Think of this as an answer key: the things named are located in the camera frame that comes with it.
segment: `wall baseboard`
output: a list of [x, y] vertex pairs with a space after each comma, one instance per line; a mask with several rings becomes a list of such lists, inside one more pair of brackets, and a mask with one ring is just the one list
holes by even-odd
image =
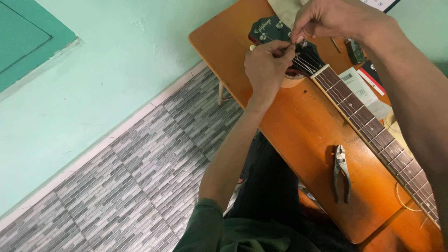
[[0, 231], [8, 227], [13, 221], [19, 218], [27, 210], [33, 207], [41, 199], [43, 199], [48, 193], [60, 185], [63, 181], [69, 178], [72, 174], [78, 171], [86, 163], [88, 163], [92, 158], [94, 158], [98, 153], [102, 152], [108, 145], [110, 145], [115, 139], [120, 137], [128, 129], [130, 129], [134, 124], [143, 119], [149, 112], [155, 109], [157, 106], [162, 104], [167, 98], [174, 94], [177, 90], [183, 87], [188, 81], [190, 81], [194, 76], [198, 75], [202, 70], [207, 67], [204, 61], [201, 61], [190, 71], [180, 77], [177, 81], [171, 84], [166, 90], [164, 90], [160, 95], [154, 98], [150, 103], [144, 106], [142, 109], [138, 110], [133, 116], [131, 116], [127, 121], [122, 123], [117, 129], [106, 136], [101, 142], [95, 145], [86, 154], [78, 158], [72, 165], [65, 169], [61, 174], [52, 179], [47, 185], [34, 193], [25, 203], [17, 207], [10, 214], [6, 215], [0, 220]]

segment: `electric guitar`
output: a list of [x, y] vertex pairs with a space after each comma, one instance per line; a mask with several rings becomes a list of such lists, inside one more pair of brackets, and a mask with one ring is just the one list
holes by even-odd
[[[272, 16], [261, 18], [254, 23], [249, 39], [254, 44], [260, 45], [275, 39], [290, 41], [290, 34], [291, 30], [277, 16]], [[345, 85], [330, 65], [322, 61], [316, 46], [306, 40], [296, 45], [293, 65], [285, 74], [287, 79], [310, 78], [421, 210], [440, 229], [434, 194], [425, 172]]]

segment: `fretboard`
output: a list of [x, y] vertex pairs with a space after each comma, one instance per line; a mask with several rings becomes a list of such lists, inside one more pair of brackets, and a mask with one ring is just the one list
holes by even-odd
[[326, 94], [398, 183], [440, 228], [434, 194], [425, 172], [370, 110], [325, 65], [311, 79]]

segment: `fingernail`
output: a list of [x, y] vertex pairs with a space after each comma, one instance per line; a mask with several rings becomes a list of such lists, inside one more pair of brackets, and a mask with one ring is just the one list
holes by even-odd
[[303, 36], [299, 36], [296, 40], [296, 44], [302, 42], [302, 40], [303, 40]]

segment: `tiled floor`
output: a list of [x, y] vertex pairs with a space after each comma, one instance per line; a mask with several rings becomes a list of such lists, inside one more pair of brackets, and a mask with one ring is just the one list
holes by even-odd
[[171, 251], [242, 113], [217, 92], [206, 68], [1, 231], [0, 251]]

